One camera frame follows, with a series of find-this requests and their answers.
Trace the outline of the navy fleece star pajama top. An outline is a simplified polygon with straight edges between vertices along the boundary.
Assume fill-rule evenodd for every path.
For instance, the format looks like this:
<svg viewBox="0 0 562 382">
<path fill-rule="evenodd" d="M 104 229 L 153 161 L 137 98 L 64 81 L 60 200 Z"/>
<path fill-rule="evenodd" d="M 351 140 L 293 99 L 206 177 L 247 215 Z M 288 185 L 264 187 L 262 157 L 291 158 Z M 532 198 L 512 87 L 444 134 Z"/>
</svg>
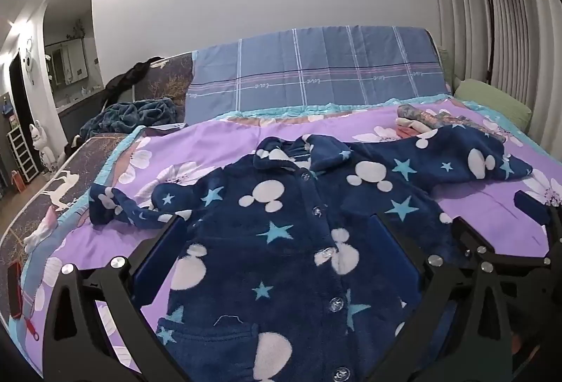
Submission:
<svg viewBox="0 0 562 382">
<path fill-rule="evenodd" d="M 140 207 L 93 185 L 90 217 L 142 230 L 187 229 L 156 334 L 194 381 L 358 381 L 414 308 L 385 267 L 372 218 L 425 253 L 462 263 L 444 184 L 525 178 L 531 166 L 484 132 L 448 126 L 384 143 L 264 139 L 191 185 L 162 183 Z"/>
</svg>

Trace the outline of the black clothing on chair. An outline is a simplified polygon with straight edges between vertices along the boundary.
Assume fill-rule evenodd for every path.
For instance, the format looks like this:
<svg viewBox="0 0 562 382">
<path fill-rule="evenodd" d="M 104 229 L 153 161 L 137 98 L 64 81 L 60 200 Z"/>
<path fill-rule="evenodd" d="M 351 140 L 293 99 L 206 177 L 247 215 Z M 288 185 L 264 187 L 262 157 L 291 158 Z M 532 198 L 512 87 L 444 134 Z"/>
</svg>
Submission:
<svg viewBox="0 0 562 382">
<path fill-rule="evenodd" d="M 144 62 L 137 62 L 126 73 L 121 73 L 112 78 L 102 92 L 102 105 L 111 106 L 115 104 L 122 93 L 131 90 L 135 84 L 138 84 L 146 76 L 151 64 L 161 59 L 162 57 L 151 57 Z"/>
</svg>

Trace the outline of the red brush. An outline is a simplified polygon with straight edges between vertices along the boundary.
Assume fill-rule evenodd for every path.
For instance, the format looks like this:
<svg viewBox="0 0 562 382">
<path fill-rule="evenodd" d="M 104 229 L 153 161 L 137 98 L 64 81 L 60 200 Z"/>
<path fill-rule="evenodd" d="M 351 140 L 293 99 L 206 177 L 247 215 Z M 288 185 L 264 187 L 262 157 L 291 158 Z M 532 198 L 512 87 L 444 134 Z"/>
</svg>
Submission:
<svg viewBox="0 0 562 382">
<path fill-rule="evenodd" d="M 35 325 L 32 322 L 32 318 L 29 316 L 25 316 L 24 319 L 25 319 L 27 330 L 30 333 L 31 337 L 35 342 L 38 342 L 40 339 L 40 335 L 39 332 L 36 330 Z"/>
</svg>

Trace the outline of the red black box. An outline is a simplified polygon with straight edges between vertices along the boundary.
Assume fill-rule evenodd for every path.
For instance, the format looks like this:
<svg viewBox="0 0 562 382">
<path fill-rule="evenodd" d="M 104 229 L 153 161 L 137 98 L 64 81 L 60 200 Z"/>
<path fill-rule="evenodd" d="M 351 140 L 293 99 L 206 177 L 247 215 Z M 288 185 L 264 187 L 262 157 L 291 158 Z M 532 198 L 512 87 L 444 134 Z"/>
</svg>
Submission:
<svg viewBox="0 0 562 382">
<path fill-rule="evenodd" d="M 23 311 L 23 296 L 20 284 L 22 266 L 19 261 L 12 262 L 8 266 L 8 305 L 9 314 L 13 319 L 19 319 Z"/>
</svg>

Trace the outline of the green pillow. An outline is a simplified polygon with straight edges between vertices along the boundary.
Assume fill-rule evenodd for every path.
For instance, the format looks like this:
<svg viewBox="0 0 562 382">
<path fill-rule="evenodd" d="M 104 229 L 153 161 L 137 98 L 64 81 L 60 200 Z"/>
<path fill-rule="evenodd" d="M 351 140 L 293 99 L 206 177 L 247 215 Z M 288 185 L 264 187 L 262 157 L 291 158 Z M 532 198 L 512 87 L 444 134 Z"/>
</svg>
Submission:
<svg viewBox="0 0 562 382">
<path fill-rule="evenodd" d="M 472 101 L 501 113 L 522 132 L 526 132 L 529 128 L 531 109 L 507 93 L 483 81 L 475 79 L 458 81 L 455 87 L 455 97 L 464 101 Z"/>
</svg>

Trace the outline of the floral folded garment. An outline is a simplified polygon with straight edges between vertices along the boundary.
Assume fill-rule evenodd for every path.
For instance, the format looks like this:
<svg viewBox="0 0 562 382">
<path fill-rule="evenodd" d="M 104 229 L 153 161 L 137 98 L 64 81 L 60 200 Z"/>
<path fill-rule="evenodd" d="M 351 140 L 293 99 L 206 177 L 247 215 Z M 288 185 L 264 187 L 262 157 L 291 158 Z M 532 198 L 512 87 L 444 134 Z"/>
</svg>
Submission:
<svg viewBox="0 0 562 382">
<path fill-rule="evenodd" d="M 429 110 L 421 110 L 412 106 L 411 104 L 402 104 L 397 108 L 397 116 L 400 119 L 405 119 L 408 121 L 416 122 L 417 124 L 422 124 L 429 129 L 438 129 L 444 126 L 462 126 L 471 127 L 477 129 L 480 132 L 484 132 L 487 136 L 492 136 L 501 142 L 505 142 L 506 138 L 497 132 L 494 132 L 482 125 L 473 122 L 464 116 L 453 116 L 447 111 L 441 111 L 436 114 L 432 114 Z"/>
</svg>

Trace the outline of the beige folded garment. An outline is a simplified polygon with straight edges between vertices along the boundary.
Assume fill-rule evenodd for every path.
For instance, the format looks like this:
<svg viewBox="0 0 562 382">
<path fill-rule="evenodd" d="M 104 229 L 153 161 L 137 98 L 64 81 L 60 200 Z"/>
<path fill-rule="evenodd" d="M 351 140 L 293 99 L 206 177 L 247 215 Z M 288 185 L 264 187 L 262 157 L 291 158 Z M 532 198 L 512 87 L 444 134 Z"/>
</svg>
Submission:
<svg viewBox="0 0 562 382">
<path fill-rule="evenodd" d="M 414 130 L 418 134 L 424 134 L 424 132 L 431 131 L 431 127 L 428 127 L 427 125 L 425 125 L 419 120 L 412 120 L 412 119 L 407 119 L 405 117 L 398 117 L 397 119 L 395 119 L 395 123 L 398 127 L 401 127 L 402 129 Z"/>
</svg>

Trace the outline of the coral folded garment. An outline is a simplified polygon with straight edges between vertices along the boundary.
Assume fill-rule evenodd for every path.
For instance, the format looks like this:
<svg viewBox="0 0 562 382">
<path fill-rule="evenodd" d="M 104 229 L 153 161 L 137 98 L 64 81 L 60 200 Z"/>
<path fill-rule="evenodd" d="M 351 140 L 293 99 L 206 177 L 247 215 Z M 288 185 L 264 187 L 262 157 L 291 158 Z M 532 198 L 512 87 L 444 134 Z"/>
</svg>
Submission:
<svg viewBox="0 0 562 382">
<path fill-rule="evenodd" d="M 400 138 L 409 138 L 409 137 L 419 135 L 419 132 L 416 132 L 414 129 L 412 129 L 410 127 L 397 126 L 395 128 L 395 132 Z"/>
</svg>

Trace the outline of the white bear figurine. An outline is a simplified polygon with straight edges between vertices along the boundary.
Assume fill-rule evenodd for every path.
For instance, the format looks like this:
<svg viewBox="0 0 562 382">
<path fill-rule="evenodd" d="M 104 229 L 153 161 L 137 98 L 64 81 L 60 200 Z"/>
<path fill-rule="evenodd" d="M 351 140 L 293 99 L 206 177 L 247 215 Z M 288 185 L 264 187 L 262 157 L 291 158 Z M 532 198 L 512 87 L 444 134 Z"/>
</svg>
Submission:
<svg viewBox="0 0 562 382">
<path fill-rule="evenodd" d="M 30 132 L 33 148 L 38 152 L 43 166 L 48 171 L 55 171 L 57 166 L 56 158 L 48 145 L 48 136 L 39 120 L 31 123 Z"/>
</svg>

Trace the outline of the white ladder shelf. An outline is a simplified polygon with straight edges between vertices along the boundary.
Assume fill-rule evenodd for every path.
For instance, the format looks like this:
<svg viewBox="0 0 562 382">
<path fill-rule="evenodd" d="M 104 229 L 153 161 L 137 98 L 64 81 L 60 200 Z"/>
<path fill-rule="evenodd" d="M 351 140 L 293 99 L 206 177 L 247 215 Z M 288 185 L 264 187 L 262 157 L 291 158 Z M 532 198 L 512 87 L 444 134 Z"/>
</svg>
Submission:
<svg viewBox="0 0 562 382">
<path fill-rule="evenodd" d="M 31 155 L 30 148 L 28 148 L 22 128 L 16 126 L 11 129 L 7 133 L 7 139 L 22 178 L 27 184 L 31 183 L 35 176 L 39 174 L 39 171 Z"/>
</svg>

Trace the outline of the teal fleece blanket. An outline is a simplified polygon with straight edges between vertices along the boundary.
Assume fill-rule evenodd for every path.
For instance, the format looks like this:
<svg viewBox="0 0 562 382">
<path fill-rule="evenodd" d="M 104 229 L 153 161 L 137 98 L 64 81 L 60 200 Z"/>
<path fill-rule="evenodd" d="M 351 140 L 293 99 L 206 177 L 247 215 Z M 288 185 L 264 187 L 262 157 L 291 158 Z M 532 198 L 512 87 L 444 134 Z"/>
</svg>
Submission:
<svg viewBox="0 0 562 382">
<path fill-rule="evenodd" d="M 169 98 L 119 102 L 104 109 L 85 123 L 79 136 L 87 140 L 99 134 L 131 134 L 139 126 L 175 123 L 177 109 Z"/>
</svg>

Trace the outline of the blue plaid pillow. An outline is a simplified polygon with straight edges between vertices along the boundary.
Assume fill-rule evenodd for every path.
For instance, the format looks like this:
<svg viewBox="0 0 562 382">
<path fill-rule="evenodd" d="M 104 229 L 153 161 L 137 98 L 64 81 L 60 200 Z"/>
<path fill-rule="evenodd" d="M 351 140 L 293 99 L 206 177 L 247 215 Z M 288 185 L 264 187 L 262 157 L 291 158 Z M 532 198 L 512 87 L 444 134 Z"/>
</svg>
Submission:
<svg viewBox="0 0 562 382">
<path fill-rule="evenodd" d="M 374 105 L 449 90 L 430 34 L 414 27 L 290 29 L 198 50 L 192 63 L 190 125 L 230 112 Z"/>
</svg>

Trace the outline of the purple floral bed sheet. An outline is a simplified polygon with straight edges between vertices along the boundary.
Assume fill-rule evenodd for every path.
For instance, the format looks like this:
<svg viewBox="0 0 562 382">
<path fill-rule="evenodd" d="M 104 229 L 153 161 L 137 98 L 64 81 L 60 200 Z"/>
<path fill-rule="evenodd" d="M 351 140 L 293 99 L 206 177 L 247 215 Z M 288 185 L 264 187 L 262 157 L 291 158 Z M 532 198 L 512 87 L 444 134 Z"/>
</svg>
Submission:
<svg viewBox="0 0 562 382">
<path fill-rule="evenodd" d="M 77 225 L 72 216 L 65 215 L 50 236 L 32 252 L 32 258 L 41 260 L 42 266 L 28 266 L 22 290 L 25 316 L 32 318 L 40 339 L 38 342 L 33 340 L 25 323 L 21 328 L 22 350 L 43 375 L 43 338 L 48 305 L 65 265 L 73 264 L 81 270 L 104 267 L 115 256 L 130 256 L 142 241 L 155 237 L 164 227 L 142 230 L 118 220 L 104 225 L 93 224 L 90 217 L 93 185 L 118 189 L 140 207 L 147 207 L 157 185 L 194 184 L 212 171 L 254 153 L 268 137 L 294 140 L 300 136 L 319 135 L 345 143 L 405 139 L 395 132 L 398 106 L 344 110 L 332 115 L 295 117 L 281 122 L 257 117 L 225 117 L 173 132 L 139 130 L 126 141 L 130 156 L 126 170 L 111 180 L 93 182 L 87 189 L 78 209 L 83 224 Z M 538 224 L 518 210 L 514 206 L 514 194 L 523 191 L 547 205 L 551 220 L 561 208 L 560 163 L 535 152 L 517 129 L 505 130 L 497 120 L 477 115 L 451 101 L 412 106 L 432 114 L 447 111 L 453 116 L 464 116 L 501 134 L 506 138 L 502 142 L 505 151 L 531 166 L 531 174 L 525 178 L 439 185 L 431 191 L 431 198 L 451 217 L 451 235 L 464 257 L 462 263 L 446 262 L 461 269 L 490 263 L 499 278 L 507 306 L 514 299 L 548 303 L 550 279 L 561 269 L 561 241 L 547 236 L 550 223 Z M 154 301 L 141 310 L 155 334 L 158 321 L 168 309 L 177 259 Z M 456 320 L 458 306 L 455 300 L 448 303 L 425 356 L 428 360 L 441 356 L 443 345 L 449 339 L 451 323 Z M 97 308 L 119 361 L 133 368 L 135 365 L 116 331 L 109 308 L 103 302 L 98 303 Z"/>
</svg>

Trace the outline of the dark patterned quilt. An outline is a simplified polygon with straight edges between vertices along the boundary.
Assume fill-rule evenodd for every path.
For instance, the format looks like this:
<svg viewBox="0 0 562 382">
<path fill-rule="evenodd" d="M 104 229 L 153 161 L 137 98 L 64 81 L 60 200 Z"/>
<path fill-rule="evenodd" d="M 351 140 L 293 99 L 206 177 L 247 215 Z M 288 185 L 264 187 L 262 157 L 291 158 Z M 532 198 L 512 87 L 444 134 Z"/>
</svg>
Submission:
<svg viewBox="0 0 562 382">
<path fill-rule="evenodd" d="M 169 98 L 184 120 L 185 97 L 194 78 L 192 54 L 164 58 L 150 64 L 145 77 L 132 90 L 136 99 Z M 28 255 L 24 238 L 37 229 L 49 210 L 64 214 L 94 182 L 113 150 L 126 138 L 120 132 L 101 132 L 81 145 L 53 178 L 24 201 L 11 223 L 1 226 L 1 317 L 11 317 L 8 294 L 8 267 L 24 265 Z"/>
</svg>

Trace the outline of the wall mirror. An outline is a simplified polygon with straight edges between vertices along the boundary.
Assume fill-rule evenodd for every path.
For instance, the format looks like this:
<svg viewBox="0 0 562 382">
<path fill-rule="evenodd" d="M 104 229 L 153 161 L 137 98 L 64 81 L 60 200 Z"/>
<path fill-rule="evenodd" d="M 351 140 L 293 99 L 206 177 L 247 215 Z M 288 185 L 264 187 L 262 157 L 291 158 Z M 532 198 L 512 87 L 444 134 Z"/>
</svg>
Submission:
<svg viewBox="0 0 562 382">
<path fill-rule="evenodd" d="M 66 87 L 89 77 L 81 38 L 51 44 L 45 53 L 53 87 Z"/>
</svg>

